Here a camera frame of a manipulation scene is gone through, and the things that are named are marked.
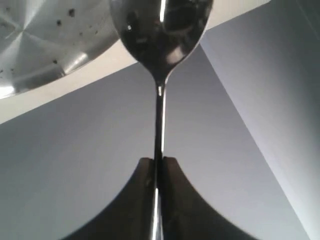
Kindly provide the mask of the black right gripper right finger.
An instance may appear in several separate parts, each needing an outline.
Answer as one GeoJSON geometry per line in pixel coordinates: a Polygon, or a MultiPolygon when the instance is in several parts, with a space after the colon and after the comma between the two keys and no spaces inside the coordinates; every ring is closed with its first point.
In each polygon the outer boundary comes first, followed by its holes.
{"type": "Polygon", "coordinates": [[[254,240],[195,190],[173,157],[159,166],[163,238],[165,240],[254,240]]]}

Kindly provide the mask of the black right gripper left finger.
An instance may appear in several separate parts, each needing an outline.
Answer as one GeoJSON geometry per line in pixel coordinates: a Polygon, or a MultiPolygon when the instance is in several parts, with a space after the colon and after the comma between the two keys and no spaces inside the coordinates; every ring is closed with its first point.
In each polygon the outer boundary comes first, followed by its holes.
{"type": "Polygon", "coordinates": [[[96,217],[66,240],[149,240],[154,210],[154,161],[141,158],[130,179],[96,217]]]}

